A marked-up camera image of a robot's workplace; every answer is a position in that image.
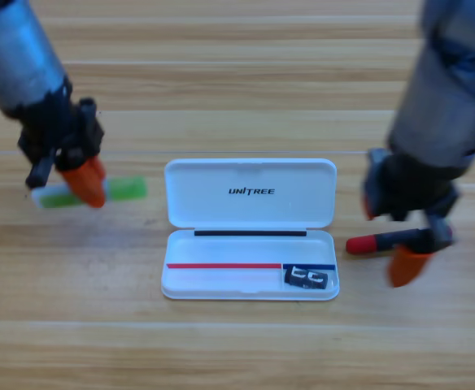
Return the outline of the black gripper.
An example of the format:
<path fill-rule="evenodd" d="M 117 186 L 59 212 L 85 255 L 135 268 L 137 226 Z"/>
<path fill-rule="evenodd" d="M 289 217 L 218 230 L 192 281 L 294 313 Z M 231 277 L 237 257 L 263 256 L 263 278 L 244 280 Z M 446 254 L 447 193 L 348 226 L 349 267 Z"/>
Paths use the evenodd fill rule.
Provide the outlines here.
<path fill-rule="evenodd" d="M 375 236 L 377 252 L 395 249 L 387 267 L 393 288 L 410 284 L 431 258 L 455 242 L 447 216 L 459 198 L 450 180 L 427 167 L 383 148 L 368 151 L 363 206 L 367 220 L 387 215 L 402 222 L 413 211 L 425 216 L 425 228 L 387 232 Z"/>
<path fill-rule="evenodd" d="M 31 163 L 27 187 L 46 186 L 51 169 L 56 168 L 79 200 L 102 208 L 106 172 L 98 154 L 104 131 L 96 119 L 95 100 L 48 97 L 16 113 L 22 124 L 18 146 Z"/>

